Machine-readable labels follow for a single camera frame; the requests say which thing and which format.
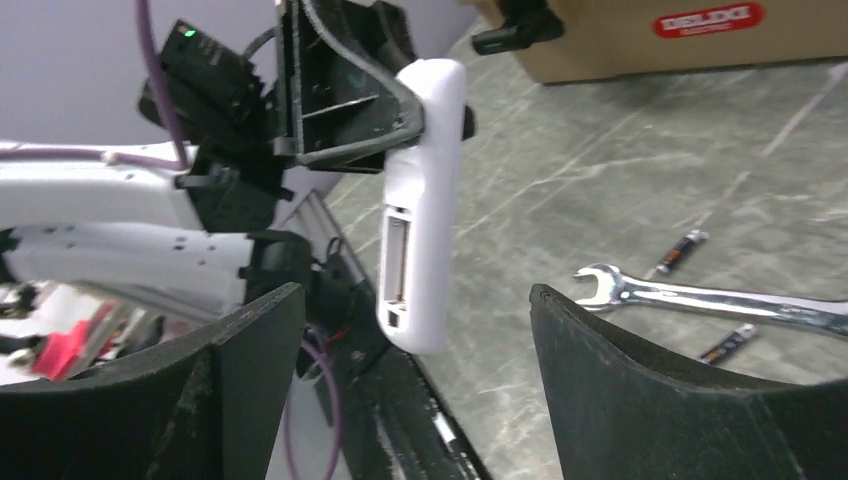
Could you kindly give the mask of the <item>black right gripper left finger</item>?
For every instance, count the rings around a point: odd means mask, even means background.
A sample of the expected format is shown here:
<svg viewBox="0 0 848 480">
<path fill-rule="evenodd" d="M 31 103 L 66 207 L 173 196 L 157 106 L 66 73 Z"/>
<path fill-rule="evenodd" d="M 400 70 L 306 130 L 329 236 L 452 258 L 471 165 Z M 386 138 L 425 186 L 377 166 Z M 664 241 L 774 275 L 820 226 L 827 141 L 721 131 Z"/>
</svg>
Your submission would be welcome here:
<svg viewBox="0 0 848 480">
<path fill-rule="evenodd" d="M 1 389 L 5 479 L 262 479 L 305 321 L 287 284 L 66 381 Z"/>
</svg>

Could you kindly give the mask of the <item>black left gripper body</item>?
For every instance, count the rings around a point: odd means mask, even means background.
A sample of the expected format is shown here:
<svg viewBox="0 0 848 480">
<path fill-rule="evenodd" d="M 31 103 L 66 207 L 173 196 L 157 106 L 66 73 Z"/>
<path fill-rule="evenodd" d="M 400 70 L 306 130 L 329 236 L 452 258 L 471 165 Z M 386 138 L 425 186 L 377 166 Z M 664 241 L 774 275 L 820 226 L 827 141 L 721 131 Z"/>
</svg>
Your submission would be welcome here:
<svg viewBox="0 0 848 480">
<path fill-rule="evenodd" d="M 184 19 L 176 20 L 158 58 L 189 148 L 274 151 L 272 91 L 250 60 Z"/>
</svg>

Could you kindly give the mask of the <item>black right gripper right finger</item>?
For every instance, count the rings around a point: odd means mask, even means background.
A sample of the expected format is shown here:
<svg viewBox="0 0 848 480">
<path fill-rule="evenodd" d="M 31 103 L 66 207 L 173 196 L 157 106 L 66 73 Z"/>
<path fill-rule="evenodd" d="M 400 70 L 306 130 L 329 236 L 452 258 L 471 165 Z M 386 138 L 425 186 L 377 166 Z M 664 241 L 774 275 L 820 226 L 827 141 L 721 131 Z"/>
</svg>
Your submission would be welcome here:
<svg viewBox="0 0 848 480">
<path fill-rule="evenodd" d="M 546 284 L 529 294 L 567 479 L 843 479 L 847 383 L 788 384 L 680 355 Z"/>
</svg>

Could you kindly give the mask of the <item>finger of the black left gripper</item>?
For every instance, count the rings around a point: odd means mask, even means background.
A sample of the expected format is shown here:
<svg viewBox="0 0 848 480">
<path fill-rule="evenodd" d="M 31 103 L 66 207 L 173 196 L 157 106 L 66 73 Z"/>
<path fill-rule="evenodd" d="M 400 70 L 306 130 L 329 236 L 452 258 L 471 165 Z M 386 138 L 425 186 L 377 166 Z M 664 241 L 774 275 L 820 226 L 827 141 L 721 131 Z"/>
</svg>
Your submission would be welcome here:
<svg viewBox="0 0 848 480">
<path fill-rule="evenodd" d="M 312 169 L 379 169 L 414 144 L 424 108 L 397 74 L 413 60 L 403 12 L 384 1 L 291 4 L 291 126 Z"/>
</svg>

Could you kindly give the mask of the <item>white remote control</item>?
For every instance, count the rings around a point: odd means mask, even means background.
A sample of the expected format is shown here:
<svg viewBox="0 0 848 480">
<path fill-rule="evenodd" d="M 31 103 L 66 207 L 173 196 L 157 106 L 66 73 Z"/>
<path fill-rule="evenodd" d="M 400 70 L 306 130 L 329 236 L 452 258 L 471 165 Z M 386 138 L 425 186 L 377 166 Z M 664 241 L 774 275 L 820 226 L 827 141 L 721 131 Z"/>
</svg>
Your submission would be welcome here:
<svg viewBox="0 0 848 480">
<path fill-rule="evenodd" d="M 421 100 L 425 128 L 417 145 L 387 156 L 376 313 L 392 344 L 432 355 L 447 343 L 466 70 L 455 60 L 427 59 L 397 78 Z"/>
</svg>

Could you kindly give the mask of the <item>black AAA battery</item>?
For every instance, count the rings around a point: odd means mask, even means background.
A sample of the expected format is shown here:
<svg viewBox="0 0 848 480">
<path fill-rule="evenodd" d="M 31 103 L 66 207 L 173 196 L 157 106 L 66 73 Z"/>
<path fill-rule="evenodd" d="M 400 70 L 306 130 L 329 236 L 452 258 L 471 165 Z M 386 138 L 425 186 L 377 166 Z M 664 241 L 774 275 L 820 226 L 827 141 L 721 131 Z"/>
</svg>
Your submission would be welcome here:
<svg viewBox="0 0 848 480">
<path fill-rule="evenodd" d="M 704 351 L 698 357 L 698 360 L 707 365 L 719 365 L 744 347 L 756 334 L 757 327 L 755 325 L 743 324 Z"/>
<path fill-rule="evenodd" d="M 660 259 L 655 270 L 662 275 L 670 275 L 709 237 L 709 233 L 704 230 L 690 230 Z"/>
</svg>

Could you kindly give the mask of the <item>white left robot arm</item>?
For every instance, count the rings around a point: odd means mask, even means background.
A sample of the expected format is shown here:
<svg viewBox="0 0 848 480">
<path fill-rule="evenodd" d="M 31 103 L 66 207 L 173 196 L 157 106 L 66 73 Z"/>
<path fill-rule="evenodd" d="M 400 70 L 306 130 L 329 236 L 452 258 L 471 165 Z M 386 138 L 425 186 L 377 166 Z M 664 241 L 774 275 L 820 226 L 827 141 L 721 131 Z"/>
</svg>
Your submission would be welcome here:
<svg viewBox="0 0 848 480">
<path fill-rule="evenodd" d="M 238 272 L 254 241 L 210 233 L 170 142 L 136 145 L 1 143 L 1 254 L 7 281 L 55 280 L 150 291 L 160 310 L 208 321 L 248 300 Z"/>
</svg>

